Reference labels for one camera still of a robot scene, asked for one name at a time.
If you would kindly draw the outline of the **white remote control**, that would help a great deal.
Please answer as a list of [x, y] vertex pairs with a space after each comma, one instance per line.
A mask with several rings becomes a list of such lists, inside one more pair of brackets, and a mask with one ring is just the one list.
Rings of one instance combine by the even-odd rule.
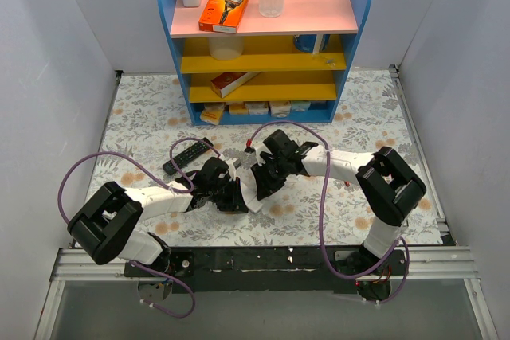
[[241, 195], [248, 210], [251, 213], [259, 213], [264, 204], [257, 199], [257, 185], [253, 173], [240, 168], [236, 170], [236, 176], [240, 179]]

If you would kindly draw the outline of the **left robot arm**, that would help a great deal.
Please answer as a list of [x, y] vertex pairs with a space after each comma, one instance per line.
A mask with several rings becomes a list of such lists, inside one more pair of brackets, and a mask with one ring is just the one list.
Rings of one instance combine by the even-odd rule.
[[161, 276], [171, 266], [171, 249], [156, 234], [137, 231], [136, 225], [168, 213], [199, 209], [208, 202], [222, 212], [261, 209], [256, 191], [237, 176], [235, 162], [213, 157], [200, 170], [163, 186], [125, 189], [107, 182], [69, 220], [67, 230], [98, 265], [119, 257]]

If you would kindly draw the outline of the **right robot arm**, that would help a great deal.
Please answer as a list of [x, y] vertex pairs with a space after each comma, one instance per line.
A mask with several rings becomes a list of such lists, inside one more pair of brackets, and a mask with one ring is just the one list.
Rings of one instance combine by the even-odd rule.
[[278, 129], [260, 145], [248, 140], [245, 149], [256, 155], [251, 171], [260, 201], [279, 191], [290, 175], [333, 178], [363, 191], [375, 219], [349, 261], [356, 272], [334, 270], [343, 279], [375, 275], [387, 268], [389, 255], [404, 241], [399, 236], [404, 221], [426, 194], [425, 183], [391, 147], [374, 153], [332, 150], [324, 140], [298, 144]]

